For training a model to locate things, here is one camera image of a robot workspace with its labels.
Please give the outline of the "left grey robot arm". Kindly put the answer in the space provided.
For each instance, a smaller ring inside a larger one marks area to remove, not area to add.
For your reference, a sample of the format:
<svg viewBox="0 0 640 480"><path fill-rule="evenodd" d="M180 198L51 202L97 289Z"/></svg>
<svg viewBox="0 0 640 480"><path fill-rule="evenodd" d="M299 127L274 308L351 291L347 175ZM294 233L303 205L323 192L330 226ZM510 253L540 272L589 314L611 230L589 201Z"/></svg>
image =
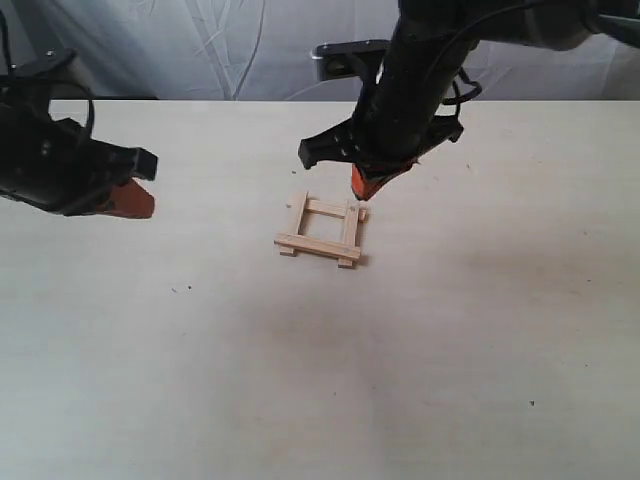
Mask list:
<svg viewBox="0 0 640 480"><path fill-rule="evenodd" d="M155 199L139 183L155 179L158 158L141 147L93 138L94 95L70 74L75 51L17 66L3 23L1 54L2 197L67 217L151 218ZM52 118L58 87L74 89L86 101L85 122Z"/></svg>

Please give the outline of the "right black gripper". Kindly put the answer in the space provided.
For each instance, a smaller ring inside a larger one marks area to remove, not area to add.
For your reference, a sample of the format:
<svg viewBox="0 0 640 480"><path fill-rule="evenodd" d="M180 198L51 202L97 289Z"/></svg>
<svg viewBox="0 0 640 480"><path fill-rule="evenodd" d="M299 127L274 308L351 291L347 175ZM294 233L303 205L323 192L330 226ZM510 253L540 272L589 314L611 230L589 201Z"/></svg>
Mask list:
<svg viewBox="0 0 640 480"><path fill-rule="evenodd" d="M462 133L453 116L436 111L463 63L463 42L447 37L419 41L395 33L376 79L361 80L353 114L300 142L305 169L321 161L352 163L351 190L371 200L394 173L406 173L417 159Z"/></svg>

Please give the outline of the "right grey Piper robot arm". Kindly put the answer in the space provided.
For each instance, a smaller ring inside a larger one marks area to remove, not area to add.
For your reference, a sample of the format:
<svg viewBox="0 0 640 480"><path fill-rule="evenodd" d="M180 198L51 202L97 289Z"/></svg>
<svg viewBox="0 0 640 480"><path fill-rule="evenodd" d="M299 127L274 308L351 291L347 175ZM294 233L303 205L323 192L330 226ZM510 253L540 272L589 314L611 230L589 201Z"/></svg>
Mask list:
<svg viewBox="0 0 640 480"><path fill-rule="evenodd" d="M305 169L322 161L348 163L360 201L408 172L464 128L460 109L482 92L463 64L483 41L568 51L606 35L639 45L636 1L402 1L388 40L323 44L313 51L322 81L359 78L353 114L301 141Z"/></svg>

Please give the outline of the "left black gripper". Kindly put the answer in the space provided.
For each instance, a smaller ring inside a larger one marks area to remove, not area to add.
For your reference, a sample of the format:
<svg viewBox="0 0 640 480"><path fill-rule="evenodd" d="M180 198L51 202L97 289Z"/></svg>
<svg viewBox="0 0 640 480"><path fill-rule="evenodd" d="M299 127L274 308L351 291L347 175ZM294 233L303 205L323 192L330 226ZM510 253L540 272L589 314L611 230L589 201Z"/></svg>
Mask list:
<svg viewBox="0 0 640 480"><path fill-rule="evenodd" d="M155 198L139 182L156 178L158 157L92 137L93 95L83 124L55 120L39 79L1 81L1 196L61 216L149 219Z"/></svg>

